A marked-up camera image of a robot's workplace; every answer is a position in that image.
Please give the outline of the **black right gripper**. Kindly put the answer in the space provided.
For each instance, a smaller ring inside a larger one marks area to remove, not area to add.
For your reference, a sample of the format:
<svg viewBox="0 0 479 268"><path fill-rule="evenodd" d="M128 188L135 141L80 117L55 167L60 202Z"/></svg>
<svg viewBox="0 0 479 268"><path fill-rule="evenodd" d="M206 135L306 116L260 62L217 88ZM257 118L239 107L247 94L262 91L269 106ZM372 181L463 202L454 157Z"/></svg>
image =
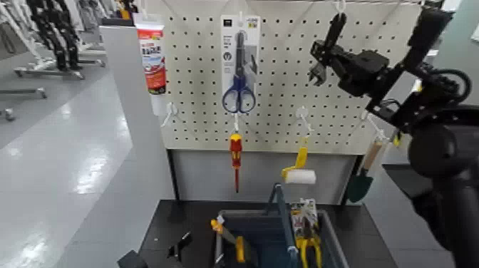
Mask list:
<svg viewBox="0 0 479 268"><path fill-rule="evenodd" d="M377 77L390 63L387 57L375 51L347 53L337 44L327 46L323 40L313 42L310 54L316 60L310 70L330 67L338 78L338 87L355 97L371 91Z"/></svg>

